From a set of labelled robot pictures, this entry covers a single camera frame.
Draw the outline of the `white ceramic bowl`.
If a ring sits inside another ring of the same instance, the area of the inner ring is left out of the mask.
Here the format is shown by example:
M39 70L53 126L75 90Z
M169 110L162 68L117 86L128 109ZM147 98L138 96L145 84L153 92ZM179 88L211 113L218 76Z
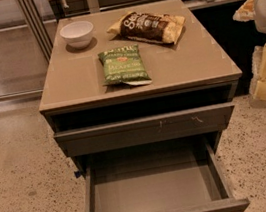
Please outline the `white ceramic bowl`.
M68 46L83 49L90 45L93 38L93 24L89 21L74 21L60 30L60 36Z

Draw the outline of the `green jalapeno chip bag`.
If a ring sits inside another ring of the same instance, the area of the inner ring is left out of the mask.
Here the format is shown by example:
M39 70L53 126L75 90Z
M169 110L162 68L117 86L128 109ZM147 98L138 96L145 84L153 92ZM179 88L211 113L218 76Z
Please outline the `green jalapeno chip bag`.
M113 48L98 54L104 69L106 85L151 84L152 79L145 69L138 45Z

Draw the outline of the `grey drawer cabinet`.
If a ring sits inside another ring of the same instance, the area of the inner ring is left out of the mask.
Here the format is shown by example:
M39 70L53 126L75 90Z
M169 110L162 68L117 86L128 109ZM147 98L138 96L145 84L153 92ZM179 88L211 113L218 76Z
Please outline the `grey drawer cabinet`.
M180 15L186 20L176 44L138 45L152 83L140 87L105 84L98 54L129 44L119 35L107 32L126 11L116 9L88 15L87 21L94 25L94 37L88 48L75 50L62 37L54 41L39 107L54 135L209 105L232 104L241 70L182 1L140 5L135 10ZM222 131L217 131L70 158L79 172L85 172L92 163L194 145L202 140L215 151L221 134Z

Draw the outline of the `brown chip bag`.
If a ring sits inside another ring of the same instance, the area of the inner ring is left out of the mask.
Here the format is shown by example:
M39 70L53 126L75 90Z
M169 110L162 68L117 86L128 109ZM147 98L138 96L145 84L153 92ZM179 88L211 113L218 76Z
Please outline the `brown chip bag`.
M112 24L107 32L134 41L176 44L185 21L184 16L130 11Z

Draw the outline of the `closed top drawer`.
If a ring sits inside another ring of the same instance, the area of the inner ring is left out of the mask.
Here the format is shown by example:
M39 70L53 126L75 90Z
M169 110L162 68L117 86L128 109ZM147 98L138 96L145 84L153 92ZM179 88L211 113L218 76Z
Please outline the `closed top drawer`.
M145 143L223 131L233 104L137 118L125 122L59 132L57 144L69 157L144 145Z

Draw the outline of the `open middle drawer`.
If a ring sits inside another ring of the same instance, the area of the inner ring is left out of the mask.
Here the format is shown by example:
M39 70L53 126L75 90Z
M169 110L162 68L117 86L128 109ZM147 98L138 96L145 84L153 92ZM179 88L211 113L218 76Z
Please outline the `open middle drawer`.
M112 158L86 171L85 212L244 212L207 141Z

